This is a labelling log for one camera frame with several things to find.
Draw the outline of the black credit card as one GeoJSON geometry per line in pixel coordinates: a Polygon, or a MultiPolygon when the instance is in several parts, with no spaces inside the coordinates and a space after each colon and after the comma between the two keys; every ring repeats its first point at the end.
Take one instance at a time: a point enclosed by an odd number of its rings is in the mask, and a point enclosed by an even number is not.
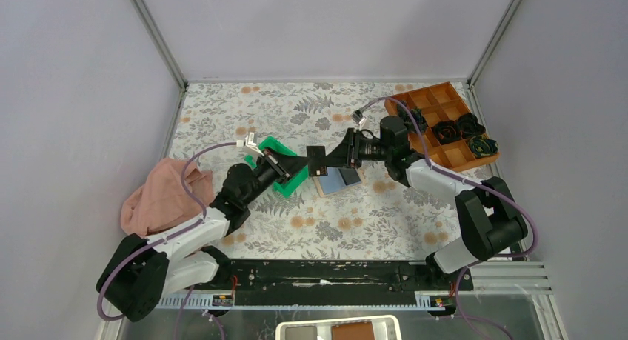
{"type": "Polygon", "coordinates": [[[340,168],[338,171],[346,186],[353,186],[361,183],[361,176],[356,169],[340,168]]]}

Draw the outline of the beige blue card holder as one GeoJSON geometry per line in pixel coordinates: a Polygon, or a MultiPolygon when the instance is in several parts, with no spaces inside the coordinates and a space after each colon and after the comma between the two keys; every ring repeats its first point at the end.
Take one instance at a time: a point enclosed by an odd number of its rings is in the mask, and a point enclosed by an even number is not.
{"type": "Polygon", "coordinates": [[[313,181],[320,197],[327,197],[336,193],[341,193],[363,183],[364,177],[362,173],[357,170],[361,176],[361,183],[353,186],[346,186],[339,174],[339,169],[340,168],[329,167],[327,169],[327,176],[313,177],[313,181]]]}

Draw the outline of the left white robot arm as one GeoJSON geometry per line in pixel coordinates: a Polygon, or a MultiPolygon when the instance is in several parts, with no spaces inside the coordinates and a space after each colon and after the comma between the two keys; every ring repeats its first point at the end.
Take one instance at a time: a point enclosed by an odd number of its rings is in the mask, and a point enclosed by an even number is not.
{"type": "Polygon", "coordinates": [[[125,236],[96,283],[96,309],[105,321],[147,316],[160,298],[195,284],[222,288],[228,266],[202,249],[227,236],[250,216],[249,205],[274,183],[286,183],[308,164],[305,156],[289,156],[270,148],[257,164],[234,164],[221,190],[197,216],[170,230],[142,237],[125,236]]]}

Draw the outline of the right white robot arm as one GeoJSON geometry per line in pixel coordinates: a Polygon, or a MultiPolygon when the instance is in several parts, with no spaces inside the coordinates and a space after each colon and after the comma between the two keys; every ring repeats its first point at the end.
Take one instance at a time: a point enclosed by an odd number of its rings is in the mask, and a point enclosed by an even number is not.
{"type": "Polygon", "coordinates": [[[424,191],[455,208],[461,235],[427,257],[426,283],[444,289],[454,272],[471,264],[500,256],[501,251],[524,239],[529,232],[524,215],[515,206],[505,181],[484,181],[442,167],[410,146],[402,118],[386,116],[380,121],[380,136],[349,129],[341,143],[310,167],[358,168],[363,161],[381,161],[390,177],[408,188],[424,191]]]}

